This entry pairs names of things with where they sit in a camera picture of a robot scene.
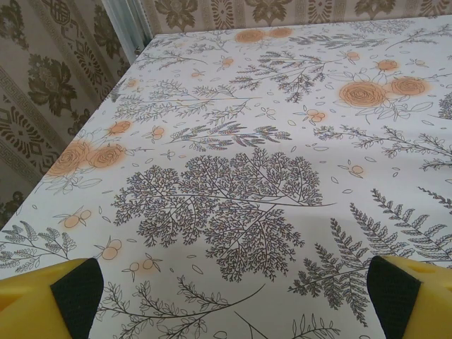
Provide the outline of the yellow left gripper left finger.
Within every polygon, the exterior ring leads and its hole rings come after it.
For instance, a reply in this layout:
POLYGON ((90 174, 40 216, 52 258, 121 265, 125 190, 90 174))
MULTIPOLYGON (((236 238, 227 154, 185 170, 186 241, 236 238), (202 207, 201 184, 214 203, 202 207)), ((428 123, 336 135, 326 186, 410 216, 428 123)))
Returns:
POLYGON ((104 288, 95 258, 1 280, 2 338, 88 338, 104 288))

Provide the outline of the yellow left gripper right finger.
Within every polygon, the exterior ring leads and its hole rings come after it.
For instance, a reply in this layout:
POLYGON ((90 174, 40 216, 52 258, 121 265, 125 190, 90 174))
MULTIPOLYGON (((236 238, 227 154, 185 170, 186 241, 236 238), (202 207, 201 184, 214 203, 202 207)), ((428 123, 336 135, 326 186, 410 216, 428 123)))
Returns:
POLYGON ((451 269, 375 256, 367 289, 387 338, 451 337, 451 269))

